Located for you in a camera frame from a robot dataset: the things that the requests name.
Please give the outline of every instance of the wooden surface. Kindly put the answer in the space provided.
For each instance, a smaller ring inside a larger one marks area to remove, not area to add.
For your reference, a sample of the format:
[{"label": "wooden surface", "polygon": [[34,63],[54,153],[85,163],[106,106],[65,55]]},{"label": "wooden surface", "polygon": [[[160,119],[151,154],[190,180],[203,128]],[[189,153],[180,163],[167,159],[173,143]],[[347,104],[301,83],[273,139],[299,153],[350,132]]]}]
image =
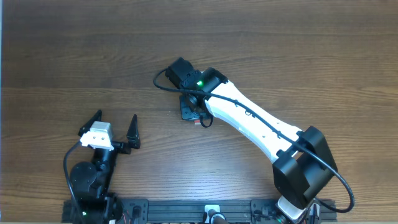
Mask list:
[{"label": "wooden surface", "polygon": [[[219,119],[182,121],[178,94],[153,86],[179,56],[323,131],[356,196],[340,221],[398,220],[398,2],[4,0],[3,22],[3,221],[60,221],[62,159],[97,109],[119,140],[138,115],[141,149],[111,186],[122,197],[278,198],[261,150]],[[348,204],[336,178],[320,196]]]}]

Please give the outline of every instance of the table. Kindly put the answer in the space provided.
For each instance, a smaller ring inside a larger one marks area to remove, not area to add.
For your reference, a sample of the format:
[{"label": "table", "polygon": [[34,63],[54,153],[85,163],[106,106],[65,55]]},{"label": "table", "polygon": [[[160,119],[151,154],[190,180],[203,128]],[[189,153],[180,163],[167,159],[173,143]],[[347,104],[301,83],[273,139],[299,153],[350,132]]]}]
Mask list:
[{"label": "table", "polygon": [[[340,221],[398,220],[397,2],[4,0],[3,23],[3,221],[60,221],[63,156],[97,109],[117,140],[138,115],[141,149],[118,158],[111,185],[122,197],[278,198],[261,150],[219,119],[182,121],[178,94],[153,86],[179,56],[323,131],[356,196]],[[336,178],[319,196],[348,204]]]}]

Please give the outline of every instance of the wooden table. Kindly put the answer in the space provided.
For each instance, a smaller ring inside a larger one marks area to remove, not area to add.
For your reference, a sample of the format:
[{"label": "wooden table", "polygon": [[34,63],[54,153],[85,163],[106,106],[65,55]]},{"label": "wooden table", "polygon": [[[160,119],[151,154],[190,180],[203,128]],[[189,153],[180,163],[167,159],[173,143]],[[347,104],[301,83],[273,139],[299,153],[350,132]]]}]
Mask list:
[{"label": "wooden table", "polygon": [[[3,221],[60,221],[62,160],[97,109],[118,140],[138,115],[141,149],[119,157],[111,186],[122,197],[278,198],[261,150],[219,119],[182,121],[178,94],[153,86],[179,56],[324,132],[356,196],[339,220],[398,220],[398,3],[4,0],[3,20]],[[348,204],[336,178],[320,196]]]}]

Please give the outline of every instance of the wood grain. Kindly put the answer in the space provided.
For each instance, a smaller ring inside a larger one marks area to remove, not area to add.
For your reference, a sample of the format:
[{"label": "wood grain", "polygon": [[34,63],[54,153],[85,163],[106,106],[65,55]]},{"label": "wood grain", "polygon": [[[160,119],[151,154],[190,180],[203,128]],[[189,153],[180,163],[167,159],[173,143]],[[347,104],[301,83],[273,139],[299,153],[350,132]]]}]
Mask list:
[{"label": "wood grain", "polygon": [[[152,85],[179,56],[324,132],[356,196],[340,221],[398,220],[398,2],[4,0],[3,21],[2,221],[60,221],[62,159],[97,109],[120,140],[138,115],[142,148],[111,186],[122,197],[279,197],[253,143],[218,119],[182,121],[178,94]],[[348,204],[336,179],[320,196]]]}]

